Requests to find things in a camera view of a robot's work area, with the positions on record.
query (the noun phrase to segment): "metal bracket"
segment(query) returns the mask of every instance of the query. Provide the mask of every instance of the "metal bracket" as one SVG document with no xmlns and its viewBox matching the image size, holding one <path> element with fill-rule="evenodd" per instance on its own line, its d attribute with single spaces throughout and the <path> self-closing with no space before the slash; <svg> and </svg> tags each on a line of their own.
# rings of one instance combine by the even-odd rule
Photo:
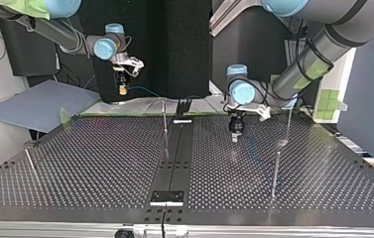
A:
<svg viewBox="0 0 374 238">
<path fill-rule="evenodd" d="M 183 191 L 155 191 L 153 192 L 151 206 L 183 206 Z"/>
<path fill-rule="evenodd" d="M 239 14 L 255 6 L 262 6 L 261 0 L 225 0 L 210 19 L 211 35 L 217 36 Z"/>
</svg>

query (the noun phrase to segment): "white cable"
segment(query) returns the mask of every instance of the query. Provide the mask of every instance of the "white cable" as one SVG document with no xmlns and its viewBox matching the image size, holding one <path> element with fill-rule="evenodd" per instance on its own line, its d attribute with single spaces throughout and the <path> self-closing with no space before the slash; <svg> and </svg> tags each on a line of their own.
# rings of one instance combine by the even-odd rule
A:
<svg viewBox="0 0 374 238">
<path fill-rule="evenodd" d="M 90 84 L 91 81 L 93 81 L 96 78 L 96 75 L 94 75 L 91 79 L 88 80 L 88 82 L 85 84 L 84 89 L 87 88 L 88 84 Z"/>
</svg>

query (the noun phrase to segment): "black cable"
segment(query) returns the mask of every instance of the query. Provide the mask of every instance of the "black cable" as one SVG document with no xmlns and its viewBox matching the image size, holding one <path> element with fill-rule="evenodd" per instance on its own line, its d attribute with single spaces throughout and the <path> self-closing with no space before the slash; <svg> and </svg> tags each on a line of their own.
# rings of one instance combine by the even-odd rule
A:
<svg viewBox="0 0 374 238">
<path fill-rule="evenodd" d="M 299 71 L 301 72 L 301 74 L 304 76 L 304 78 L 306 80 L 308 80 L 309 82 L 313 82 L 315 80 L 320 80 L 323 78 L 323 75 L 321 75 L 320 77 L 318 78 L 311 78 L 310 76 L 307 75 L 306 71 L 304 70 L 304 67 L 301 65 L 301 61 L 299 60 L 299 55 L 300 55 L 300 51 L 299 51 L 299 46 L 301 44 L 301 33 L 302 33 L 302 28 L 304 26 L 304 20 L 301 20 L 301 23 L 299 25 L 299 32 L 298 32 L 298 36 L 296 38 L 296 55 L 295 55 L 295 61 L 296 61 L 296 64 L 299 68 Z M 309 40 L 307 38 L 307 44 L 308 46 L 310 47 L 310 49 L 312 50 L 312 52 L 320 59 L 322 60 L 324 63 L 328 64 L 328 70 L 326 71 L 325 74 L 329 73 L 333 68 L 334 68 L 334 63 L 332 63 L 329 59 L 327 59 L 323 54 L 321 54 L 319 52 L 319 50 L 313 45 L 312 43 L 312 40 Z"/>
<path fill-rule="evenodd" d="M 75 78 L 77 79 L 77 81 L 73 80 L 72 77 L 70 77 L 69 79 L 72 82 L 74 82 L 75 85 L 78 85 L 79 87 L 81 87 L 81 79 L 78 77 L 78 75 L 71 68 L 69 68 L 67 65 L 65 65 L 63 63 L 61 63 L 61 67 L 65 71 L 66 76 L 69 76 L 68 72 L 70 72 L 71 74 L 73 74 L 75 76 Z"/>
<path fill-rule="evenodd" d="M 313 113 L 311 112 L 310 108 L 308 107 L 307 102 L 305 101 L 305 99 L 303 97 L 301 98 L 301 100 L 304 103 L 305 108 L 307 109 L 308 113 L 311 115 L 311 118 L 313 119 Z"/>
</svg>

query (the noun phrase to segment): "end effector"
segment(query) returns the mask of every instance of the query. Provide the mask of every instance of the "end effector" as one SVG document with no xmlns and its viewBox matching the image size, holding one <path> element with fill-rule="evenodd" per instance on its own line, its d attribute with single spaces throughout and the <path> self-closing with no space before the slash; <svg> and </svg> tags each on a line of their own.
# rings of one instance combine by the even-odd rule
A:
<svg viewBox="0 0 374 238">
<path fill-rule="evenodd" d="M 137 77 L 144 64 L 135 57 L 129 57 L 127 48 L 131 44 L 132 38 L 125 36 L 122 25 L 109 24 L 105 30 L 104 37 L 90 36 L 87 37 L 87 42 L 94 42 L 93 52 L 98 58 L 112 62 L 119 93 L 126 95 L 131 77 Z"/>
<path fill-rule="evenodd" d="M 271 106 L 291 109 L 297 98 L 281 100 L 273 97 L 275 92 L 269 83 L 248 78 L 248 68 L 243 64 L 234 64 L 227 69 L 228 101 L 227 111 L 230 116 L 229 130 L 232 141 L 238 142 L 245 130 L 244 117 L 247 112 L 260 116 L 260 121 L 271 118 Z"/>
</svg>

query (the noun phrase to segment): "metal rod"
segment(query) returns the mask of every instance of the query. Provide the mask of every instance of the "metal rod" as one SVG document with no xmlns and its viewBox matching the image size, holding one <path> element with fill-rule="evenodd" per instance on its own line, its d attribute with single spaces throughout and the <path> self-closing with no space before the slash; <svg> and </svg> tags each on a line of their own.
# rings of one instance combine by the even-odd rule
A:
<svg viewBox="0 0 374 238">
<path fill-rule="evenodd" d="M 279 166 L 280 166 L 280 157 L 281 156 L 282 156 L 282 152 L 277 152 L 276 161 L 274 163 L 273 190 L 271 191 L 271 195 L 272 195 L 273 198 L 276 197 L 277 177 L 279 175 Z"/>
<path fill-rule="evenodd" d="M 288 142 L 289 142 L 289 135 L 290 135 L 290 130 L 291 130 L 292 113 L 293 113 L 293 108 L 289 110 L 288 131 L 286 132 L 286 141 Z"/>
<path fill-rule="evenodd" d="M 165 125 L 165 135 L 168 136 L 168 118 L 166 114 L 166 102 L 165 99 L 162 100 L 162 111 L 163 111 L 163 122 Z"/>
<path fill-rule="evenodd" d="M 32 156 L 30 155 L 29 149 L 25 149 L 25 153 L 26 153 L 26 157 L 28 158 L 30 167 L 32 168 L 32 170 L 35 170 L 36 168 L 35 168 L 35 165 L 33 164 Z"/>
</svg>

